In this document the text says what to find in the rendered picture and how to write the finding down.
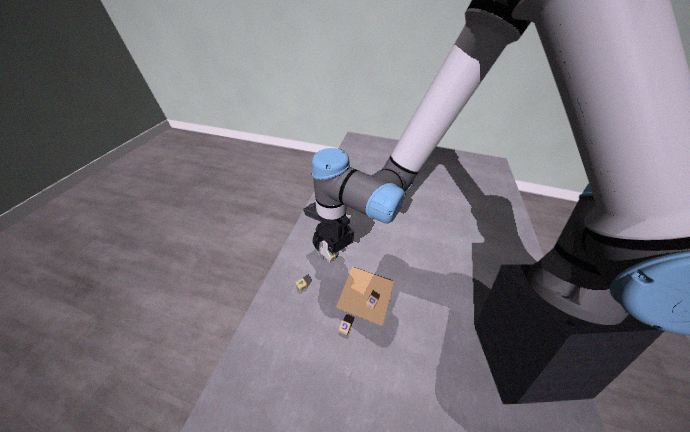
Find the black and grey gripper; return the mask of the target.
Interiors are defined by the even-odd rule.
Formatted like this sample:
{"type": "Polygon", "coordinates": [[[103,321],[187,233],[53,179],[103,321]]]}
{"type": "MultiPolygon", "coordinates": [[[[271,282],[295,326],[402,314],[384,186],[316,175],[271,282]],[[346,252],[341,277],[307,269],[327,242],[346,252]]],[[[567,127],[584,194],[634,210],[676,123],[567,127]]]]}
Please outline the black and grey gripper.
{"type": "Polygon", "coordinates": [[[318,217],[322,222],[317,224],[315,228],[313,244],[321,259],[324,260],[325,257],[330,261],[331,256],[328,250],[334,255],[334,253],[343,248],[348,249],[347,246],[353,243],[354,231],[348,225],[350,224],[350,219],[346,216],[346,213],[342,217],[333,220],[322,218],[319,214],[318,217]]]}

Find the peach flat mat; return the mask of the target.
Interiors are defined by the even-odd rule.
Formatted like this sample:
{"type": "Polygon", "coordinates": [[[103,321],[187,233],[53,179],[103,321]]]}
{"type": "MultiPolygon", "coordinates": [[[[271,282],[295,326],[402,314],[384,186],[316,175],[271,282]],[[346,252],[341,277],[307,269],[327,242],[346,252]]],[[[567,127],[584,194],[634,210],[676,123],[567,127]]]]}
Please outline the peach flat mat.
{"type": "Polygon", "coordinates": [[[394,281],[352,267],[336,308],[383,326],[394,281]],[[378,302],[372,310],[366,301],[378,302]]]}

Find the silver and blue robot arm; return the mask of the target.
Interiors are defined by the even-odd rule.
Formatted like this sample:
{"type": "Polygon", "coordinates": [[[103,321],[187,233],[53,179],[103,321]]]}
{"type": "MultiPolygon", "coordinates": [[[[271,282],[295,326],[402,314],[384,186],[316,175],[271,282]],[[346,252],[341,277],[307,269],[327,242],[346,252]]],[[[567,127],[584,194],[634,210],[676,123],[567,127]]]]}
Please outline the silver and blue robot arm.
{"type": "Polygon", "coordinates": [[[383,169],[371,176],[344,151],[320,150],[305,215],[338,219],[349,206],[391,223],[502,51],[533,22],[589,184],[531,267],[530,286],[588,322],[630,314],[690,335],[690,72],[671,1],[472,0],[465,20],[383,169]]]}

